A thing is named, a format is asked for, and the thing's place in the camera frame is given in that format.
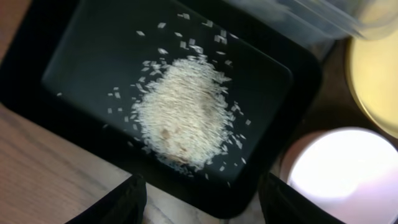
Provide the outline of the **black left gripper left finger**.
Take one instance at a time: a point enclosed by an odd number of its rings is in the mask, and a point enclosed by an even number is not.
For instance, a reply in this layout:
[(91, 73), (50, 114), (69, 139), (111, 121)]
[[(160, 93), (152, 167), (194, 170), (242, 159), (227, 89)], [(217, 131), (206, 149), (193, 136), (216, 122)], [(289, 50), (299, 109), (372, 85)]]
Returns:
[(146, 182), (134, 174), (65, 224), (141, 224), (146, 203)]

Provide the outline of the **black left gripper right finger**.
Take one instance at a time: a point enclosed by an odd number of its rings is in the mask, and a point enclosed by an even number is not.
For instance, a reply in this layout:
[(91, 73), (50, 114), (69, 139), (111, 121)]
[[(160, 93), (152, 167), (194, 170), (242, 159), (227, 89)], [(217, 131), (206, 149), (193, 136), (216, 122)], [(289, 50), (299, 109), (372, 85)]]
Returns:
[(274, 174), (261, 176), (258, 192), (266, 224), (343, 224)]

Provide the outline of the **white bowl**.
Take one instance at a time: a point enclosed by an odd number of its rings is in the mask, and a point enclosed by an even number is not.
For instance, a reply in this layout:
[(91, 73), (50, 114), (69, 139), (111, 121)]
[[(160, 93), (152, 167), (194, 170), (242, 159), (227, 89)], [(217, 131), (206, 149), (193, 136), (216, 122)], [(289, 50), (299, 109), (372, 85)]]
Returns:
[(302, 136), (282, 157), (279, 178), (344, 223), (397, 223), (397, 149), (369, 129)]

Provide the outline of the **rice pile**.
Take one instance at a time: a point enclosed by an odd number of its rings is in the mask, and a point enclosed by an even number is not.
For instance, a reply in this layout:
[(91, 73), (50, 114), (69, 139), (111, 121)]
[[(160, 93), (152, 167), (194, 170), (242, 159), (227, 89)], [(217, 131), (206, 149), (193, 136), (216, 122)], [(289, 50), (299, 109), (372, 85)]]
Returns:
[(192, 175), (243, 147), (234, 73), (250, 48), (189, 12), (77, 14), (54, 77), (57, 95)]

